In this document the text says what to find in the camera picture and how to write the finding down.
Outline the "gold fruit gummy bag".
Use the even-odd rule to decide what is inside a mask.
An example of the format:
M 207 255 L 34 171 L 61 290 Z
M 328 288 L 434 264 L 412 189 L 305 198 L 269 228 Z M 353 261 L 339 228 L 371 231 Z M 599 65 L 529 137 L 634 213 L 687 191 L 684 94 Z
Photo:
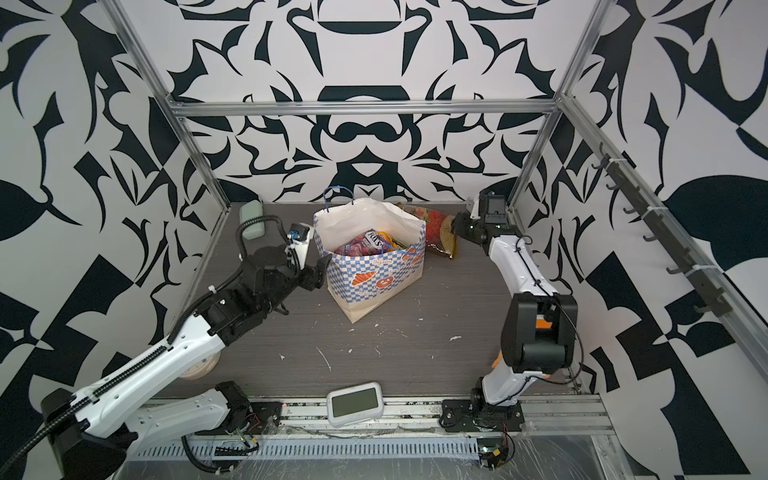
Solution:
M 454 215 L 427 207 L 398 204 L 410 215 L 426 224 L 426 247 L 433 253 L 453 259 L 457 253 L 457 237 L 452 231 Z

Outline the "checkered paper bag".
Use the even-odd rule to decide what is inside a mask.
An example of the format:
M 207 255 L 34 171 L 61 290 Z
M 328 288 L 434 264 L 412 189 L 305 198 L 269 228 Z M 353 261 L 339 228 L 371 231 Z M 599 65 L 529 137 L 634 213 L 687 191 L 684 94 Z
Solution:
M 351 323 L 421 279 L 426 251 L 426 224 L 401 208 L 371 198 L 325 205 L 313 215 L 318 252 L 330 254 L 328 290 Z M 408 245 L 404 251 L 346 257 L 334 251 L 368 230 L 382 231 Z

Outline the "yellow snack bag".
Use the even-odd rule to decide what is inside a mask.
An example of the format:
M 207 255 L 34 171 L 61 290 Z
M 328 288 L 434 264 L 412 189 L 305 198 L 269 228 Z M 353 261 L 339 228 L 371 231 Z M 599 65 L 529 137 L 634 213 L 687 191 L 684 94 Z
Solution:
M 387 234 L 385 232 L 377 231 L 377 235 L 378 235 L 379 239 L 381 240 L 381 242 L 383 244 L 383 248 L 385 249 L 386 252 L 391 252 L 391 251 L 395 251 L 395 250 L 404 251 L 404 250 L 408 249 L 408 245 L 407 244 L 402 243 L 402 242 L 400 242 L 398 240 L 395 240 L 392 236 L 390 236 L 389 234 Z

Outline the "purple candy bag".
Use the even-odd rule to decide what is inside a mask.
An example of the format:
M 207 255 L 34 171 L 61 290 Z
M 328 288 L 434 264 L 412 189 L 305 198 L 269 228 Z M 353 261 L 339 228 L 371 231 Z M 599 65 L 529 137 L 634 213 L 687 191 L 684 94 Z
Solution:
M 346 257 L 365 257 L 389 253 L 392 250 L 394 247 L 390 237 L 371 229 L 338 247 L 334 253 Z

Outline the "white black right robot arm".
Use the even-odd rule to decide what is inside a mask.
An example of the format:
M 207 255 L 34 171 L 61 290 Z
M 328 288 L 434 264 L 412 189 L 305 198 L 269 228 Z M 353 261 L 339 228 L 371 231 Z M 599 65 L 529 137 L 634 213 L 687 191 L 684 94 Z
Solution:
M 578 306 L 558 293 L 534 264 L 530 241 L 508 218 L 506 198 L 482 193 L 467 212 L 455 216 L 452 233 L 481 246 L 511 295 L 500 337 L 500 359 L 471 394 L 470 408 L 496 413 L 517 404 L 534 383 L 573 364 L 581 341 Z

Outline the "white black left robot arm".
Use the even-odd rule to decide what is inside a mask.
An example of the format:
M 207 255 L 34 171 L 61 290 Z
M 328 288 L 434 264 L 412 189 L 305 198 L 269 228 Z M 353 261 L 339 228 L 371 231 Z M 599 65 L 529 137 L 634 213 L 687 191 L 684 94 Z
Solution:
M 321 288 L 332 256 L 326 253 L 309 265 L 307 249 L 305 242 L 258 249 L 222 285 L 200 297 L 155 346 L 76 392 L 49 394 L 41 404 L 40 435 L 49 441 L 63 478 L 107 479 L 152 443 L 237 427 L 249 402 L 232 382 L 154 412 L 143 405 L 271 313 L 282 312 L 295 289 Z

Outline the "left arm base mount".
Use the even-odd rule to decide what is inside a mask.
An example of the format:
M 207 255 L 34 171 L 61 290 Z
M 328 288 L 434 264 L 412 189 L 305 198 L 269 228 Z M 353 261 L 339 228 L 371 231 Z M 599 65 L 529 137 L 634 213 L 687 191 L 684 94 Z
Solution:
M 250 401 L 243 390 L 233 381 L 221 382 L 214 387 L 221 393 L 229 412 L 216 428 L 200 430 L 196 435 L 260 435 L 271 425 L 278 426 L 281 420 L 283 403 L 278 401 Z

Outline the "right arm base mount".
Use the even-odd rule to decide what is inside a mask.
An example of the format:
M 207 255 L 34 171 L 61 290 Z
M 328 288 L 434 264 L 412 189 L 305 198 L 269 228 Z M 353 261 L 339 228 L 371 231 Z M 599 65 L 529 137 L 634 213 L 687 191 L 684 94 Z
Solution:
M 519 403 L 493 406 L 485 401 L 480 387 L 471 390 L 468 399 L 445 399 L 441 403 L 438 424 L 447 432 L 520 432 L 525 423 Z

